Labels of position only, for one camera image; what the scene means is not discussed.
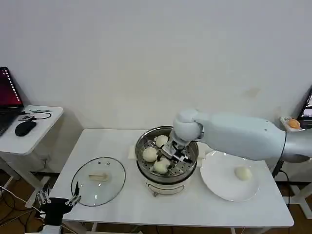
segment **white table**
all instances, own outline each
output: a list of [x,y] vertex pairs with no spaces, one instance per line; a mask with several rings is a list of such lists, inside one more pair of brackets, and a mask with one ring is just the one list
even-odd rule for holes
[[[30,112],[29,110],[32,109],[42,111],[50,110],[51,117],[47,119],[34,120],[37,122],[37,125],[26,136],[15,135],[16,126],[22,123],[16,119],[6,130],[6,132],[0,136],[0,157],[29,184],[38,189],[42,188],[43,184],[25,168],[21,157],[26,156],[33,151],[41,139],[63,114],[63,108],[29,105],[24,108],[24,111]],[[47,114],[40,113],[34,113],[33,115],[38,118],[47,116]]]
[[67,221],[142,225],[252,227],[263,233],[271,227],[289,227],[293,218],[264,161],[255,163],[260,190],[246,202],[229,202],[213,194],[197,168],[186,190],[176,195],[153,195],[144,186],[136,161],[128,151],[141,130],[86,129],[82,132],[50,196],[70,198],[76,171],[97,157],[113,157],[125,167],[126,182],[120,194],[98,207],[76,205],[64,216]]

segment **pot lid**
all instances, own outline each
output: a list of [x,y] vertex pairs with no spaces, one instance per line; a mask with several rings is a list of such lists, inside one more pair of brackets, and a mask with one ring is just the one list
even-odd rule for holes
[[78,182],[80,204],[100,206],[113,200],[123,188],[126,172],[123,165],[111,157],[95,158],[76,172],[71,185],[74,194]]

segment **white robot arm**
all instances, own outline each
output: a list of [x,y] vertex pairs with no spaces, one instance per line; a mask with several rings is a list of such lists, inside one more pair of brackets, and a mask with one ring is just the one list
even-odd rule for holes
[[169,159],[176,158],[176,152],[194,140],[251,160],[303,162],[312,157],[312,129],[286,133],[265,119],[232,114],[209,116],[197,110],[185,110],[176,116],[169,141],[161,151]]

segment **monitor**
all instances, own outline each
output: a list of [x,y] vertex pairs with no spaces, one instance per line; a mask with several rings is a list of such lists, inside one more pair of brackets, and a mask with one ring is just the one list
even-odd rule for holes
[[22,107],[23,103],[14,85],[9,69],[0,67],[0,108]]

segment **black mouse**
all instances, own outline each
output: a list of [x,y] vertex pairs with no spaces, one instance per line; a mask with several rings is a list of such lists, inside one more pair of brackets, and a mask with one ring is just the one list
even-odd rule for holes
[[24,123],[20,123],[15,128],[15,135],[23,137],[27,135],[36,125],[37,123],[33,121],[26,121]]

